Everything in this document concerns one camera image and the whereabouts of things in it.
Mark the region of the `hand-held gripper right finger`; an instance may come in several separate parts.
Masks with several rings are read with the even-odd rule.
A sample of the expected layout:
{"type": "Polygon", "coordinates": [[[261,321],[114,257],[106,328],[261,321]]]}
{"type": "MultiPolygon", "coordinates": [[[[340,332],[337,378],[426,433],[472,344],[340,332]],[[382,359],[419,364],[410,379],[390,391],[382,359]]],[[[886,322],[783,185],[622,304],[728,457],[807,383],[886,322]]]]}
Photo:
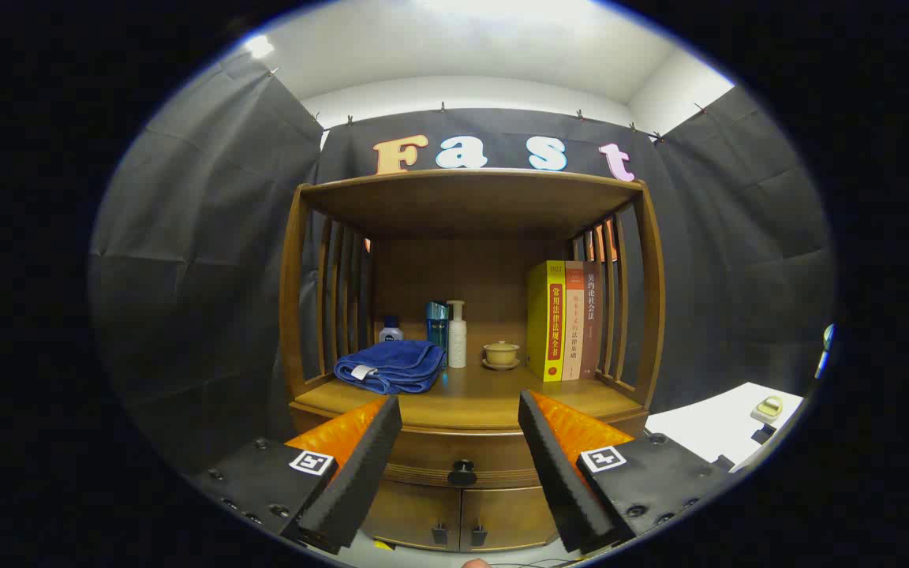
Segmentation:
{"type": "Polygon", "coordinates": [[[533,390],[517,420],[563,546],[594,552],[667,524],[728,480],[671,436],[631,436],[533,390]]]}

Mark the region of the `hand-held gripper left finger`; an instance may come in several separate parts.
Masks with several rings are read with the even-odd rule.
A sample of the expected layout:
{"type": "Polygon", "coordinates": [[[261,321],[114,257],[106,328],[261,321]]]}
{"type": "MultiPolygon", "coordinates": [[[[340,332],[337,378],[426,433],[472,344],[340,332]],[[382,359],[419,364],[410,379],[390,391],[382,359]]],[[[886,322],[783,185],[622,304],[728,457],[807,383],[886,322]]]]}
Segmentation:
{"type": "Polygon", "coordinates": [[[379,396],[291,441],[246,443],[191,481],[250,525],[336,554],[368,517],[401,428],[399,398],[379,396]]]}

